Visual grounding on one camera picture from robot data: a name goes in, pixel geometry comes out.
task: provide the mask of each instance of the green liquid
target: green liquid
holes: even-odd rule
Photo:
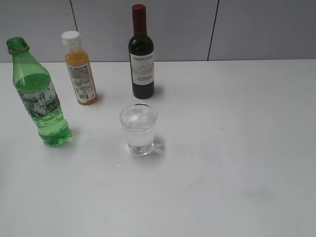
[[[31,74],[19,80],[15,87],[19,93],[35,93],[46,89],[50,83],[51,79],[46,74]],[[45,116],[31,117],[39,129],[41,139],[52,147],[58,147],[71,138],[71,131],[60,106]]]

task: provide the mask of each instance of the clear glass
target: clear glass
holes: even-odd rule
[[[149,154],[154,147],[156,110],[146,104],[134,104],[121,112],[119,120],[129,150],[137,156]]]

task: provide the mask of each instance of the wine bottle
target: wine bottle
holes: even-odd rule
[[[154,43],[147,36],[146,7],[136,4],[132,8],[134,36],[128,44],[133,94],[147,99],[154,93]]]

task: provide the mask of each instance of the small bottle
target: small bottle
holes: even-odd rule
[[[136,4],[132,8],[134,36],[128,44],[133,94],[147,99],[154,93],[154,43],[147,36],[146,7]]]
[[[13,59],[13,84],[41,139],[58,147],[71,137],[60,102],[48,71],[32,56],[24,39],[14,37],[6,42]]]
[[[88,54],[83,51],[82,39],[77,31],[67,31],[61,35],[66,47],[66,64],[75,90],[77,101],[81,105],[91,105],[97,100]]]

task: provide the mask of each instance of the bottle label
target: bottle label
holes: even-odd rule
[[[130,54],[133,82],[137,85],[147,85],[154,81],[154,52],[138,56]]]
[[[60,106],[60,102],[52,82],[48,85],[48,87],[41,91],[34,93],[18,93],[26,110],[32,117],[46,116]]]
[[[96,92],[93,86],[93,77],[89,63],[78,67],[69,65],[67,67],[77,99],[82,103],[92,100],[96,96]]]

